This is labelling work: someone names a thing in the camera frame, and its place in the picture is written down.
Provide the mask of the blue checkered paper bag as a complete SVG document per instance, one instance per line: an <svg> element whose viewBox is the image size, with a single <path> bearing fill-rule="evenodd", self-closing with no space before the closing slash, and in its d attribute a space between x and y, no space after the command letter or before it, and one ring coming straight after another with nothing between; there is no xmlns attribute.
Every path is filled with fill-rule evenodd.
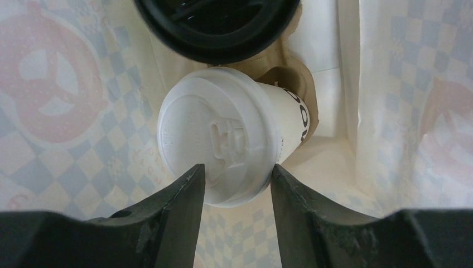
<svg viewBox="0 0 473 268"><path fill-rule="evenodd" d="M288 46L319 123L274 167L378 219L472 210L472 2L299 2ZM164 166L162 102L212 67L164 45L134 1L2 1L1 213L108 218L172 184L197 164ZM192 267L283 267L271 174L243 205L204 202Z"/></svg>

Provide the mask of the black coffee lid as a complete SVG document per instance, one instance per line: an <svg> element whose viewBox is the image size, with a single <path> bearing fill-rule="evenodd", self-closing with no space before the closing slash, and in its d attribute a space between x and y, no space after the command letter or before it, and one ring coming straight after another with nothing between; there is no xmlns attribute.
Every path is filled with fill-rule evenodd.
<svg viewBox="0 0 473 268"><path fill-rule="evenodd" d="M224 65L251 58L274 43L300 2L139 0L134 5L171 50L190 60Z"/></svg>

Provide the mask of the white paper coffee cup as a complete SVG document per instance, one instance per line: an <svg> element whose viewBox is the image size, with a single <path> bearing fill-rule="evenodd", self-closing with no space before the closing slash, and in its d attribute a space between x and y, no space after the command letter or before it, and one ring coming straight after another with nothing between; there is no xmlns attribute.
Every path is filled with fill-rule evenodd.
<svg viewBox="0 0 473 268"><path fill-rule="evenodd" d="M310 115L303 100L289 90L275 85L257 83L269 97L270 114L276 117L279 133L279 155L283 163L305 140L310 128Z"/></svg>

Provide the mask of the white coffee lid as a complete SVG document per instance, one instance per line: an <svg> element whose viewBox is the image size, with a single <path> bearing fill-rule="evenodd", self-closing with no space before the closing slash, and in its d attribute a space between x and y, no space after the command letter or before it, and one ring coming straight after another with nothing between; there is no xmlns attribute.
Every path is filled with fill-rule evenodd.
<svg viewBox="0 0 473 268"><path fill-rule="evenodd" d="M263 192L281 154L281 134L264 90L246 74L212 67L182 78L166 95L157 143L168 172L205 166L205 204L230 208Z"/></svg>

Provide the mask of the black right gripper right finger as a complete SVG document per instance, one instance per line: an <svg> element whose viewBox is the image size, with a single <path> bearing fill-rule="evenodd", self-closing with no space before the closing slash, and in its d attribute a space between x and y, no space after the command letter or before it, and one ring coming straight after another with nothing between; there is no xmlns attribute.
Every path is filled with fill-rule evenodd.
<svg viewBox="0 0 473 268"><path fill-rule="evenodd" d="M271 196L283 267L472 266L470 209L402 209L378 219L323 196L280 165Z"/></svg>

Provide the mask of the brown pulp cup carrier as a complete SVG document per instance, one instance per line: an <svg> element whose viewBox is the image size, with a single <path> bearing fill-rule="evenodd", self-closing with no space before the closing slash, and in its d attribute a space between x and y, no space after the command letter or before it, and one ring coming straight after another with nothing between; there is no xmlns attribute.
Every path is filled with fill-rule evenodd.
<svg viewBox="0 0 473 268"><path fill-rule="evenodd" d="M275 84L299 96L307 106L310 116L310 127L302 144L314 134L318 120L316 87L308 67L293 53L288 46L288 38L295 32L303 10L300 3L286 29L272 44L260 53L232 64L224 64L241 71L257 82Z"/></svg>

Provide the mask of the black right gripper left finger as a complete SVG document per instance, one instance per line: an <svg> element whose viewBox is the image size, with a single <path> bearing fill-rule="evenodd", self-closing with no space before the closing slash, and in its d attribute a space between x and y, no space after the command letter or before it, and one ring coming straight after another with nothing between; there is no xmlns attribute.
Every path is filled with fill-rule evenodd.
<svg viewBox="0 0 473 268"><path fill-rule="evenodd" d="M205 191L197 164L108 218L1 213L2 267L192 267Z"/></svg>

